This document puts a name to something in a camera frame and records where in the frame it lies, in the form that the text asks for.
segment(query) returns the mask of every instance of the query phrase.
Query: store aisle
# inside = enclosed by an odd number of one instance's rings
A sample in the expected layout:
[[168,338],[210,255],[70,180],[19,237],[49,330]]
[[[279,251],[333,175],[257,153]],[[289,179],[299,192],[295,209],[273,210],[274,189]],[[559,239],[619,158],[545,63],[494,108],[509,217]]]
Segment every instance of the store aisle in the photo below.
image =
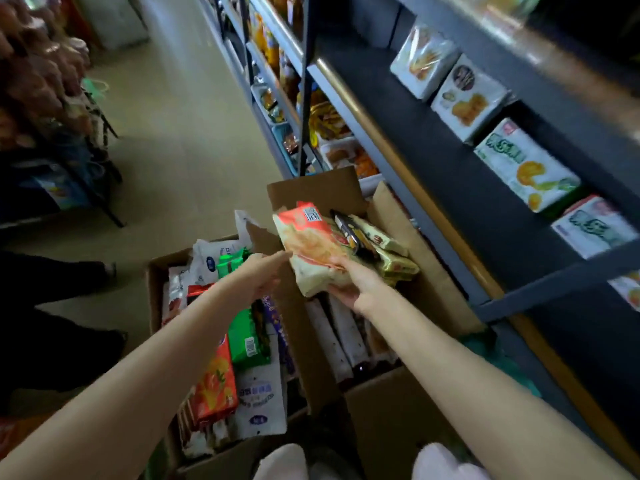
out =
[[[198,238],[235,233],[234,209],[269,225],[265,186],[281,179],[198,1],[141,1],[151,42],[110,54],[90,73],[110,86],[100,105],[122,137],[111,147],[124,176],[113,209],[127,227],[90,209],[0,237],[14,251],[116,261],[117,289],[46,308],[80,324],[127,330],[129,350],[148,336],[146,262]],[[12,404],[28,409],[25,397]]]

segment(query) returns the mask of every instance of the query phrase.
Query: box flap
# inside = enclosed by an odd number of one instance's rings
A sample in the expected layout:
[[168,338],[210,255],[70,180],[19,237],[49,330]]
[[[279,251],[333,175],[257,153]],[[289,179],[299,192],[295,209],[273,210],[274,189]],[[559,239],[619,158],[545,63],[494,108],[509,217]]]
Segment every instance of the box flap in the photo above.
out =
[[459,449],[461,440],[405,367],[344,395],[367,480],[409,479],[418,452],[430,443]]
[[453,337],[484,329],[446,269],[427,242],[406,218],[403,209],[384,182],[371,200],[367,216],[371,222],[409,250],[420,274],[398,289],[416,308]]
[[[246,228],[255,252],[273,254],[282,249],[277,235],[252,224],[247,224]],[[271,298],[280,314],[289,352],[307,396],[309,412],[315,415],[325,405],[337,401],[340,391],[307,316],[306,298],[298,290],[293,269],[288,264],[282,266],[278,276],[281,283],[271,293]]]
[[298,201],[313,202],[327,217],[331,209],[360,216],[365,215],[367,209],[353,167],[276,182],[267,185],[267,192],[274,210],[283,206],[293,209]]

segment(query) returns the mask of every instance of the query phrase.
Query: black shelf rack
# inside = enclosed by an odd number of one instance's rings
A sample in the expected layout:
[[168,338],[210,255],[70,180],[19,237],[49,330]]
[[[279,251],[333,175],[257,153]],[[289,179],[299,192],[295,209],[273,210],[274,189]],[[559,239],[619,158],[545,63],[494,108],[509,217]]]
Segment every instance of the black shelf rack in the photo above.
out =
[[[420,17],[516,93],[520,102],[500,118],[516,120],[640,228],[640,132],[634,132],[637,117],[631,117],[638,115],[639,103],[631,91],[526,27],[507,39],[485,26],[464,0],[350,0],[360,6],[350,7],[346,27],[323,23],[317,15],[321,0],[305,0],[302,40],[268,0],[249,1],[303,79],[297,176],[313,157],[307,134],[313,80],[415,218],[478,317],[494,329],[543,398],[640,474],[635,406],[640,371],[630,367],[640,359],[640,316],[606,283],[640,269],[640,246],[631,242],[582,260],[552,231],[551,221],[514,197],[389,67]],[[262,70],[261,54],[246,42]],[[584,76],[580,84],[571,86],[564,72],[554,69],[563,61],[569,74]],[[279,95],[277,81],[266,79]],[[246,79],[239,80],[247,91]],[[621,114],[585,94],[587,81],[615,96]],[[255,103],[253,110],[260,119]],[[263,132],[269,140],[268,128]],[[277,152],[274,156],[281,159]]]

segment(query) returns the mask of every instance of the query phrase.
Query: hand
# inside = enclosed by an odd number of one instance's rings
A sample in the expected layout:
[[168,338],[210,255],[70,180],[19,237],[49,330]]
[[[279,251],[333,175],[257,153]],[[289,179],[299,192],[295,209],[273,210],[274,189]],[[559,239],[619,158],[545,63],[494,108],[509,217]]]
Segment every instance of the hand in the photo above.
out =
[[375,271],[351,259],[346,257],[334,258],[333,263],[347,270],[353,284],[345,288],[329,285],[329,293],[354,312],[367,316],[372,307],[375,306],[379,291],[388,286]]
[[242,266],[222,278],[220,283],[225,280],[233,283],[234,290],[239,293],[239,299],[246,300],[249,305],[270,294],[280,284],[278,270],[291,256],[287,251],[279,251],[271,256],[254,253]]

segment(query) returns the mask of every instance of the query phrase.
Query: barcode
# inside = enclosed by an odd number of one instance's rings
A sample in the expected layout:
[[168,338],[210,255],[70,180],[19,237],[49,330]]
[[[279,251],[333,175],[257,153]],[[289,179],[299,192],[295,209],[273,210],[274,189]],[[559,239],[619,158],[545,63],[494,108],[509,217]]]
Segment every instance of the barcode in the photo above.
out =
[[322,220],[322,217],[320,217],[320,214],[318,214],[316,209],[307,207],[306,209],[302,209],[302,210],[304,211],[305,217],[309,222],[316,222],[316,221]]
[[244,339],[244,349],[246,350],[246,356],[251,357],[256,355],[258,351],[255,349],[255,340],[253,337],[247,337]]

